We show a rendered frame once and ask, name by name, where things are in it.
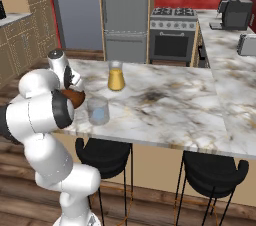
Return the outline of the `brown ice bowl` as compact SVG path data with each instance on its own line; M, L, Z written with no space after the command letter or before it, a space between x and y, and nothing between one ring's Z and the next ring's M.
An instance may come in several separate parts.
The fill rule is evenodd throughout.
M61 93L71 100L75 109L77 109L84 102L86 97L84 91L75 91L72 89L63 89Z

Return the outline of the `black bar stool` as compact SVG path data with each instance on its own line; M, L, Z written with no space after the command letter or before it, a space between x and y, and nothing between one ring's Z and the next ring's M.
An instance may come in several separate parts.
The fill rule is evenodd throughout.
M240 160L236 165L233 157L184 151L180 169L185 169L182 191L185 191L186 183L189 183L197 193L209 198L202 224L205 224L207 214L213 213L217 200L229 197L219 223L222 226L235 189L248 174L249 162Z
M77 138L75 149L81 163L97 168L102 179L126 173L128 157L133 157L131 143L97 138L89 138L87 144L84 144L83 138Z

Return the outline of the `grey fridge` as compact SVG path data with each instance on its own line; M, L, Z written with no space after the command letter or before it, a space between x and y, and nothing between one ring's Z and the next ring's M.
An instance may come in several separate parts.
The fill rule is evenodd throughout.
M148 0L102 0L106 59L146 62Z

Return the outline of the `clear glass cup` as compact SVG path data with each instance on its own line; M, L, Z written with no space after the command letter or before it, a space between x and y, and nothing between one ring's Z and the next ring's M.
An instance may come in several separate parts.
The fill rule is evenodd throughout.
M104 125L110 119L108 101L102 96L89 98L87 110L89 122L93 125Z

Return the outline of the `glass flask with yellow liquid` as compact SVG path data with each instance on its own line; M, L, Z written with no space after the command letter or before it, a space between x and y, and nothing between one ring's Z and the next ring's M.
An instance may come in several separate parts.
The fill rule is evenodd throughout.
M121 91L125 87L122 66L119 61L109 62L108 88L112 91Z

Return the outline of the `grey toaster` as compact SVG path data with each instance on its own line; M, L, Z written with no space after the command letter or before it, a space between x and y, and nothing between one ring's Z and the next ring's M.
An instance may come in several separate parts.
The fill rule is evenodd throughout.
M237 53L240 56L256 56L256 34L241 34Z

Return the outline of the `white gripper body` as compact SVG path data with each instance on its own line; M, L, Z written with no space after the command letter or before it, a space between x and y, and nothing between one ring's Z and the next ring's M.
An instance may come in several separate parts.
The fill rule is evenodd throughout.
M75 70L71 70L72 79L70 88L75 91L82 92L84 90L84 82L81 75Z

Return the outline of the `grey oven with hob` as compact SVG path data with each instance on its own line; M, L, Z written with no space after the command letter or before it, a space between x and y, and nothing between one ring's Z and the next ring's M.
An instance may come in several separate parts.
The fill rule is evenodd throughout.
M197 20L191 8L154 8L150 16L150 59L188 64Z

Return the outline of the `beige cupboard run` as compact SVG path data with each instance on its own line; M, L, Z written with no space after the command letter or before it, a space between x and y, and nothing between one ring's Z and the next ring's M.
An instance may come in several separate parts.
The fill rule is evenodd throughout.
M2 0L0 89L59 47L52 0Z

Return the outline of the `black coffee machine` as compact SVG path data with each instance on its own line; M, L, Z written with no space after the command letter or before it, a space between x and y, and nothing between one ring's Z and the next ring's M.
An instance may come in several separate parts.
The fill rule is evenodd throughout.
M217 13L222 14L220 23L210 23L212 30L246 31L252 13L251 0L221 0Z

